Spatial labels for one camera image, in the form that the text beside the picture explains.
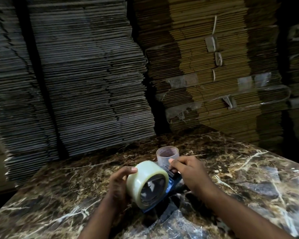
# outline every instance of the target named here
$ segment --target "hand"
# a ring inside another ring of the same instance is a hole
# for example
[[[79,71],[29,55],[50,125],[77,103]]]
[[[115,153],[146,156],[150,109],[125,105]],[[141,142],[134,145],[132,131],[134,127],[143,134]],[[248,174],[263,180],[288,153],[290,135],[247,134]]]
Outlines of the hand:
[[[204,201],[208,195],[218,189],[210,179],[204,164],[195,156],[181,156],[168,161],[180,172],[185,185],[201,200]]]
[[[124,166],[110,176],[109,191],[105,199],[109,200],[117,210],[121,211],[127,206],[126,179],[135,174],[137,168]]]

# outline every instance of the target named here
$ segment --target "brown marble surface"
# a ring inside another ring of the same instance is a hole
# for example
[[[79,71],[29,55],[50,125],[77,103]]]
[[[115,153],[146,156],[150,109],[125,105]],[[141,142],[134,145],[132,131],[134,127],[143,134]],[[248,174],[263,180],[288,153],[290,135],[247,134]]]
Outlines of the brown marble surface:
[[[156,150],[166,145],[204,160],[213,181],[226,193],[299,236],[299,164],[197,128],[48,164],[0,209],[0,239],[77,238],[104,197],[112,172],[155,160]],[[226,225],[182,185],[149,213],[129,205],[111,231],[111,238],[231,237]]]

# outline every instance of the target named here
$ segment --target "right hand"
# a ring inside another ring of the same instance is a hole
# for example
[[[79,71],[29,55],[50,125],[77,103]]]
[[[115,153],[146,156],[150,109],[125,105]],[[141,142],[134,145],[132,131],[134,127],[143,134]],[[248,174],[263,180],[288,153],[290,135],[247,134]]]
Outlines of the right hand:
[[[185,185],[201,200],[204,201],[206,196],[218,190],[218,187],[210,179],[203,162],[195,156],[181,156],[168,161],[173,168],[180,172]]]

